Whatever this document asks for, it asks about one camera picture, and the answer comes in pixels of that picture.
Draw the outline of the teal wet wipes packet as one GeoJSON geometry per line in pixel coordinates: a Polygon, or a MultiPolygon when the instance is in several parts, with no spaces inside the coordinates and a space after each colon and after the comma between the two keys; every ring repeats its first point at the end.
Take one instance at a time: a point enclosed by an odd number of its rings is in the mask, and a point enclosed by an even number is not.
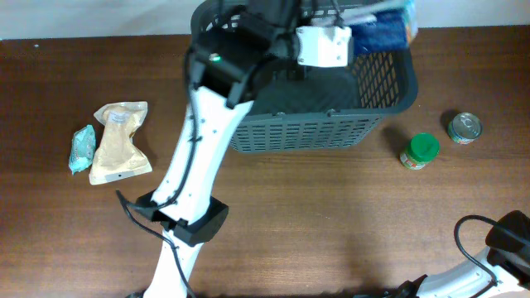
{"type": "Polygon", "coordinates": [[[69,159],[72,175],[84,171],[92,165],[95,149],[96,136],[92,125],[89,124],[74,133],[69,159]]]}

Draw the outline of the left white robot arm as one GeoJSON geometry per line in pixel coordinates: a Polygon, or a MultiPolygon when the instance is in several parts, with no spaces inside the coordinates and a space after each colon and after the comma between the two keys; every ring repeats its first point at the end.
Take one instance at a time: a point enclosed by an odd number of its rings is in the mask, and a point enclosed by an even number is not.
{"type": "Polygon", "coordinates": [[[248,1],[220,9],[217,22],[193,36],[183,64],[185,119],[168,171],[136,201],[118,196],[128,218],[139,214],[162,227],[142,227],[163,244],[153,279],[139,296],[194,295],[189,278],[196,258],[229,212],[211,193],[230,139],[264,87],[266,67],[297,58],[296,29],[309,21],[299,1],[248,1]]]}

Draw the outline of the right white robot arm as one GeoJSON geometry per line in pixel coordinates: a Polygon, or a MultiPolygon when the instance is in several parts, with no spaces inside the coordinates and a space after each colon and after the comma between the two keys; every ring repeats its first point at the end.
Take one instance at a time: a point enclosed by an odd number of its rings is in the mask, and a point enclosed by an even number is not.
{"type": "Polygon", "coordinates": [[[529,217],[519,210],[495,221],[481,215],[466,215],[454,228],[457,248],[465,262],[437,275],[405,281],[382,298],[489,298],[529,289],[529,217]],[[477,220],[492,226],[485,248],[471,256],[460,240],[463,223],[477,220]]]}

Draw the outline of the green lid glass jar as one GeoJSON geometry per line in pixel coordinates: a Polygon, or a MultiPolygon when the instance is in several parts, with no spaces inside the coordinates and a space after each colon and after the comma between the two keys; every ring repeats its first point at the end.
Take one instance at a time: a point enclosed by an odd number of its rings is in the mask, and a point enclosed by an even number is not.
{"type": "Polygon", "coordinates": [[[438,140],[430,133],[414,136],[400,154],[400,162],[410,170],[420,170],[434,161],[440,152],[438,140]]]}

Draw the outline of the grey plastic shopping basket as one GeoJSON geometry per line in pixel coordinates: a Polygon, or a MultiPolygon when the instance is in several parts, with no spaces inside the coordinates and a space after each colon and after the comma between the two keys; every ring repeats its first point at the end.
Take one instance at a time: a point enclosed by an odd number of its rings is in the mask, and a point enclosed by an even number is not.
{"type": "MultiPolygon", "coordinates": [[[[229,1],[219,8],[206,1],[190,21],[192,38],[208,31],[219,10],[244,5],[229,1]]],[[[262,77],[248,114],[229,146],[243,153],[350,147],[362,141],[385,117],[408,109],[417,97],[417,79],[409,50],[357,55],[342,68],[307,66],[303,80],[262,77]]]]}

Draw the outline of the silver pull-tab tin can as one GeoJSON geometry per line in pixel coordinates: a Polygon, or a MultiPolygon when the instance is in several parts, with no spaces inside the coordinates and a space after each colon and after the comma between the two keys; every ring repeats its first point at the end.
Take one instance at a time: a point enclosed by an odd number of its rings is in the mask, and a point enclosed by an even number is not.
{"type": "Polygon", "coordinates": [[[474,114],[459,113],[449,122],[447,132],[453,142],[467,145],[481,136],[483,125],[474,114]]]}

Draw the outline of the blue cardboard food box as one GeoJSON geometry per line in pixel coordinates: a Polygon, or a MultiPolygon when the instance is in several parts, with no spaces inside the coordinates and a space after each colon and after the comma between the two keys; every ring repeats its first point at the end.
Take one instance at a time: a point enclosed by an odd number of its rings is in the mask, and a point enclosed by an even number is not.
{"type": "Polygon", "coordinates": [[[355,55],[406,50],[416,38],[416,1],[385,3],[385,8],[377,8],[375,12],[344,17],[344,24],[351,29],[355,55]]]}

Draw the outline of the tan grain pouch bag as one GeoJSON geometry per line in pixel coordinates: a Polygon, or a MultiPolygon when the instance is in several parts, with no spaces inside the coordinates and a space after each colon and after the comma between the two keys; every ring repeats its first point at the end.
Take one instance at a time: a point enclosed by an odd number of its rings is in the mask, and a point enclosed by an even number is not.
{"type": "Polygon", "coordinates": [[[152,172],[147,156],[133,144],[133,136],[143,125],[148,103],[108,103],[94,113],[104,125],[89,173],[91,185],[102,185],[152,172]]]}

